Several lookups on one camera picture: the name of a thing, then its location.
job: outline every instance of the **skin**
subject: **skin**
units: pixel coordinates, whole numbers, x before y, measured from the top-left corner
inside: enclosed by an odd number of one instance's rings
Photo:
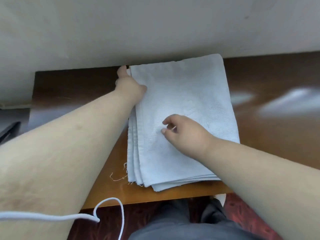
[[[0,211],[79,212],[146,92],[125,66],[118,76],[113,92],[0,146]],[[319,170],[218,139],[184,116],[163,123],[172,145],[212,170],[283,238],[318,238]],[[64,240],[72,223],[0,221],[1,239]]]

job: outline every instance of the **human hand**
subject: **human hand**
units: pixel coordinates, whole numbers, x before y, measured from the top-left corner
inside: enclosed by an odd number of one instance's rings
[[[121,92],[123,96],[128,96],[134,104],[140,102],[147,87],[138,84],[131,76],[129,76],[125,65],[118,69],[117,74],[119,78],[115,82],[115,90]]]
[[[214,140],[218,139],[186,116],[173,114],[162,123],[168,125],[166,129],[161,130],[165,138],[182,154],[197,161],[206,158]]]

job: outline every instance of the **folded cloth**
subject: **folded cloth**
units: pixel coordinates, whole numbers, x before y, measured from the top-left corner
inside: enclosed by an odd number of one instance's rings
[[[138,184],[152,185],[160,191],[190,182],[218,180],[202,164],[177,151],[160,130],[165,127],[162,121],[167,116],[181,114],[197,121],[214,136],[239,143],[222,57],[213,54],[135,65],[130,67],[130,73],[148,90],[135,107],[136,115],[133,112],[129,119],[129,181],[138,181],[140,177]]]

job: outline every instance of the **gray pants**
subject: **gray pants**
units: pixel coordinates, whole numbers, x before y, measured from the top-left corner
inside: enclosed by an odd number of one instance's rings
[[[211,200],[204,210],[202,223],[190,223],[186,199],[166,202],[161,213],[142,229],[131,234],[129,240],[191,240],[191,239],[262,239],[228,220],[219,200]]]

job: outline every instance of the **white cable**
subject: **white cable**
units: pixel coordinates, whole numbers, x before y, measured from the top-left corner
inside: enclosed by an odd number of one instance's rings
[[[3,211],[0,212],[0,221],[7,221],[7,220],[36,220],[36,221],[49,221],[49,222],[59,222],[59,221],[66,221],[66,220],[75,220],[75,219],[87,219],[94,222],[100,222],[100,219],[97,217],[97,209],[98,207],[108,201],[108,200],[116,200],[119,202],[121,207],[121,214],[122,214],[122,225],[118,240],[121,239],[123,228],[125,226],[125,212],[123,209],[123,204],[118,198],[107,198],[101,202],[99,202],[93,210],[93,216],[89,214],[73,214],[67,216],[55,216],[55,215],[46,215],[41,213],[33,213],[33,212],[24,212],[24,211]]]

